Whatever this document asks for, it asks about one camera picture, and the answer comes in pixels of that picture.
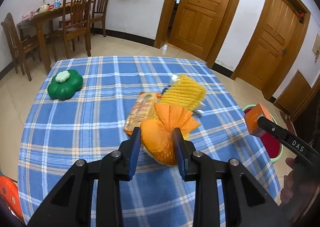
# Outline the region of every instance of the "orange box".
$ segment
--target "orange box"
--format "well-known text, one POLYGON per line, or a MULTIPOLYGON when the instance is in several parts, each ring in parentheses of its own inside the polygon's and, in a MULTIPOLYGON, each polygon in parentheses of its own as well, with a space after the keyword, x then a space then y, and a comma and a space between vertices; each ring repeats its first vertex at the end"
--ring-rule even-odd
POLYGON ((260 138, 266 132, 258 126, 258 119, 263 116, 273 121, 270 112, 260 102, 244 115, 249 134, 260 138))

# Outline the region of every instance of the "green rim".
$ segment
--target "green rim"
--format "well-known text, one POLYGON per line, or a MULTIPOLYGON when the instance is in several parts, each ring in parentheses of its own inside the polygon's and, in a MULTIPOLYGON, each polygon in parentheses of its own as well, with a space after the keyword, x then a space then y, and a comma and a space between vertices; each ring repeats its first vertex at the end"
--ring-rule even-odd
MULTIPOLYGON (((252 108, 252 107, 254 107, 254 106, 256 106, 256 105, 255 105, 255 104, 249 104, 249 105, 243 107, 242 110, 245 111, 246 109, 252 108)), ((272 117, 272 119, 273 119, 273 122, 278 125, 278 123, 276 122, 276 120, 275 120, 275 118, 273 117, 273 115, 272 115, 271 113, 270 113, 270 115, 271 115, 271 117, 272 117)), ((281 158, 282 152, 283 152, 283 145, 280 144, 280 152, 279 152, 279 155, 278 155, 277 157, 275 157, 275 158, 270 158, 270 161, 271 161, 272 164, 276 163, 276 162, 279 160, 279 158, 281 158)))

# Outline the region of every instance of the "green flower-shaped container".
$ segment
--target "green flower-shaped container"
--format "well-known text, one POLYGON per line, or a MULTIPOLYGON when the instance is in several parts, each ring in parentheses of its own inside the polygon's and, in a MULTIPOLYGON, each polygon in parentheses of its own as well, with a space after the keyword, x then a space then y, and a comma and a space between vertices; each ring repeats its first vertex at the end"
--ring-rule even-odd
POLYGON ((83 78, 76 70, 68 70, 70 78, 64 83, 57 83, 55 75, 48 86, 48 94, 51 99, 64 101, 70 99, 83 85, 83 78))

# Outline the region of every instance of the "yellow sponge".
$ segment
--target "yellow sponge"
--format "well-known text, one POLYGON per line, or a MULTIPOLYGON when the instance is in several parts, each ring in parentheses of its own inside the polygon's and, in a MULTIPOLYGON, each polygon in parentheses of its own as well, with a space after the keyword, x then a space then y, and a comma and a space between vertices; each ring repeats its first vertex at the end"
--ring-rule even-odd
POLYGON ((162 95, 160 103, 177 104, 193 110, 203 100, 205 88, 191 77, 180 74, 176 82, 162 95))

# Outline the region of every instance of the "orange toy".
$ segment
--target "orange toy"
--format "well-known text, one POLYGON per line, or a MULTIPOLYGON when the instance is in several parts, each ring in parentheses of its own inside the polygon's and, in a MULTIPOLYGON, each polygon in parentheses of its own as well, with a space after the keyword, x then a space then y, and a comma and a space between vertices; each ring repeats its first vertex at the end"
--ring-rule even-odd
POLYGON ((4 175, 0 176, 0 195, 7 201, 11 210, 15 212, 17 216, 23 219, 22 211, 19 202, 18 187, 15 183, 4 175))
POLYGON ((190 133, 201 124, 192 117, 192 111, 176 104, 155 103, 159 120, 145 120, 140 124, 141 142, 159 162, 176 165, 172 131, 180 128, 182 135, 190 133))

